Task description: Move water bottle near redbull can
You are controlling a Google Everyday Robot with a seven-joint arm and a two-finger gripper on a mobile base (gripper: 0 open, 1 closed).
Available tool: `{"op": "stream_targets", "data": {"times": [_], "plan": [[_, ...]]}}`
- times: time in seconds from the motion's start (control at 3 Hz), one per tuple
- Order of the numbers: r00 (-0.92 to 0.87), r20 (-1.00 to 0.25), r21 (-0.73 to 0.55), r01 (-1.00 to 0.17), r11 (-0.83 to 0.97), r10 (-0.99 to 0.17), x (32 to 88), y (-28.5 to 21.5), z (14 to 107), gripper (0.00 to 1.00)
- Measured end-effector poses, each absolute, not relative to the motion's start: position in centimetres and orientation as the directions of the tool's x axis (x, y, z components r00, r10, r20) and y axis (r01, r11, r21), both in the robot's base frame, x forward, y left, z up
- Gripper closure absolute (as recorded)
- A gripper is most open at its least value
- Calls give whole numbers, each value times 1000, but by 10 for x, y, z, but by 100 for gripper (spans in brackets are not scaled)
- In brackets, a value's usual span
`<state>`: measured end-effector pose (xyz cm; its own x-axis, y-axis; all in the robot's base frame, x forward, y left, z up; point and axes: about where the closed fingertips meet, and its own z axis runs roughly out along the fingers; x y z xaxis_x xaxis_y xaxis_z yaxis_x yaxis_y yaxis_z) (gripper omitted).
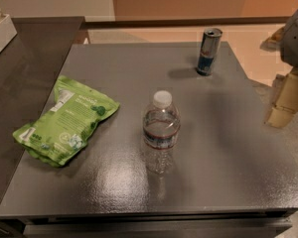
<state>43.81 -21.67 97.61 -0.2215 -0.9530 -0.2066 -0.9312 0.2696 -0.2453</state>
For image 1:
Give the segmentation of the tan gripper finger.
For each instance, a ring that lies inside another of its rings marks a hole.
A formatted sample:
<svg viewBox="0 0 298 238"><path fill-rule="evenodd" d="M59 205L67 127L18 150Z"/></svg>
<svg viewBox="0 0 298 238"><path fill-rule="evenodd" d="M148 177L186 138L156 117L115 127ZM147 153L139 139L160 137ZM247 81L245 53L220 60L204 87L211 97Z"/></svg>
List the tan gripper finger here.
<svg viewBox="0 0 298 238"><path fill-rule="evenodd" d="M285 76L277 74L272 87L265 123L274 128L287 126L298 113L298 68Z"/></svg>
<svg viewBox="0 0 298 238"><path fill-rule="evenodd" d="M270 37L263 41L260 48L265 51L278 51L280 49L280 43L283 38L284 28L280 28L275 31Z"/></svg>

